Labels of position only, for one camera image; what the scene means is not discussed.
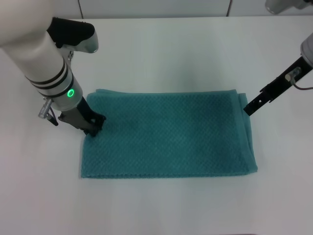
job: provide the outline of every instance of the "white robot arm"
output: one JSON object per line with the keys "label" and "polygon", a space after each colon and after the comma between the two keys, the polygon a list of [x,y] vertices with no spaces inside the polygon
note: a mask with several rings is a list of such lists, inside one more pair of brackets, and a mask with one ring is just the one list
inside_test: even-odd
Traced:
{"label": "white robot arm", "polygon": [[[312,3],[312,0],[267,0],[266,9],[272,14],[279,14],[290,7],[303,9]],[[313,88],[299,88],[295,83],[308,74],[313,68],[313,34],[311,34],[300,46],[301,56],[288,69],[279,75],[271,83],[260,90],[260,94],[254,98],[244,111],[250,116],[267,102],[272,102],[289,87],[295,86],[300,90]]]}
{"label": "white robot arm", "polygon": [[71,71],[70,60],[57,49],[63,46],[97,51],[97,36],[91,24],[52,20],[49,0],[5,0],[0,8],[0,46],[45,97],[39,117],[57,125],[48,113],[52,106],[62,112],[59,120],[86,134],[95,136],[101,130],[105,117],[90,109]]}

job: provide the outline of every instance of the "green indicator light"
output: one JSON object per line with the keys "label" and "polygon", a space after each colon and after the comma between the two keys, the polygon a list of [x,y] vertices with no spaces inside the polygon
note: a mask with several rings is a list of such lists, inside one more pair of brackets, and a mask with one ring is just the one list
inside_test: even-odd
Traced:
{"label": "green indicator light", "polygon": [[74,95],[74,89],[70,89],[68,92],[67,92],[67,96],[68,97],[72,97]]}

